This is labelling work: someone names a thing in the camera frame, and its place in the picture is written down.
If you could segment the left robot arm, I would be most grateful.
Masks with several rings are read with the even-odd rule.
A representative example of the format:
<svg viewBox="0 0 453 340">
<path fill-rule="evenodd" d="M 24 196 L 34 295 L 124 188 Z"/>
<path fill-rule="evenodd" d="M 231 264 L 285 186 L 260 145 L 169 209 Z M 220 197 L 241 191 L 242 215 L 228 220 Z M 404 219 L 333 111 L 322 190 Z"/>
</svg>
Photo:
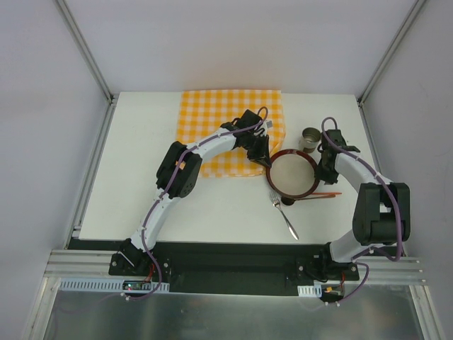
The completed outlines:
<svg viewBox="0 0 453 340">
<path fill-rule="evenodd" d="M 187 197 L 195 187 L 201 166 L 236 148 L 246 150 L 247 159 L 266 168 L 271 167 L 268 109 L 263 106 L 254 113 L 246 110 L 240 118 L 221 124 L 212 134 L 197 142 L 174 142 L 156 172 L 156 194 L 137 231 L 120 246 L 125 267 L 140 276 L 149 269 L 155 244 L 170 209 Z"/>
</svg>

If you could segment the metal cup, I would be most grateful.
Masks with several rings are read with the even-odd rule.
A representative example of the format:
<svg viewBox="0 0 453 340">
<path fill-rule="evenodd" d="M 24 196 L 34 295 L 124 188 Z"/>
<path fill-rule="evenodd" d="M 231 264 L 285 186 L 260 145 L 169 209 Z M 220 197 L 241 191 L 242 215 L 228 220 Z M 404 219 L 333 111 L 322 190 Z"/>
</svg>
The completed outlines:
<svg viewBox="0 0 453 340">
<path fill-rule="evenodd" d="M 299 141 L 299 149 L 307 154 L 315 151 L 321 140 L 321 132 L 314 127 L 306 127 L 302 130 Z"/>
</svg>

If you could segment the red rimmed ceramic plate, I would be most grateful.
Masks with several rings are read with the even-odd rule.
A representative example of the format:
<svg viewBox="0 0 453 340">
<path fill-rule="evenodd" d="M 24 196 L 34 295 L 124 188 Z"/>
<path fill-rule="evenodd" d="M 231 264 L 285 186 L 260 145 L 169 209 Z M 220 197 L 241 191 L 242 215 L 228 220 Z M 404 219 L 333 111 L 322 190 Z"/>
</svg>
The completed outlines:
<svg viewBox="0 0 453 340">
<path fill-rule="evenodd" d="M 266 179 L 282 197 L 300 200 L 318 188 L 317 164 L 309 154 L 298 149 L 283 149 L 272 155 L 270 162 L 271 167 L 265 172 Z"/>
</svg>

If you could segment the copper spoon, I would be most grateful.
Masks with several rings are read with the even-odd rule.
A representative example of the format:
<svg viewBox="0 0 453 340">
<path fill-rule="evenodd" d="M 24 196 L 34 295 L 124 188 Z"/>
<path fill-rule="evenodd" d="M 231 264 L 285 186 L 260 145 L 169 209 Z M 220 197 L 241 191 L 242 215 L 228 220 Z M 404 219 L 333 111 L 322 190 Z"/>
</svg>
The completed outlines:
<svg viewBox="0 0 453 340">
<path fill-rule="evenodd" d="M 315 199 L 326 199 L 326 198 L 335 198 L 335 195 L 315 195 L 315 196 L 305 197 L 305 198 L 300 198 L 300 199 L 281 197 L 281 202 L 283 205 L 291 206 L 291 205 L 295 204 L 296 202 L 300 202 L 303 200 L 315 200 Z"/>
</svg>

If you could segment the silver fork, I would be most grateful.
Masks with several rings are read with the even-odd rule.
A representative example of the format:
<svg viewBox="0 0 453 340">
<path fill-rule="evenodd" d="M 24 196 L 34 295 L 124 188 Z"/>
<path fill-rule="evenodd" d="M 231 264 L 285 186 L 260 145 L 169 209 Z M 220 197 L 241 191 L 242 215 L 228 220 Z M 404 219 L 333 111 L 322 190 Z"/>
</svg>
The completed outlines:
<svg viewBox="0 0 453 340">
<path fill-rule="evenodd" d="M 299 235 L 297 234 L 297 231 L 292 226 L 291 222 L 289 221 L 286 214 L 282 210 L 281 202 L 280 202 L 280 199 L 278 198 L 276 192 L 274 192 L 274 191 L 269 192 L 269 196 L 270 196 L 270 200 L 271 200 L 273 206 L 280 212 L 281 216 L 283 217 L 290 234 L 293 236 L 294 239 L 299 240 Z"/>
</svg>

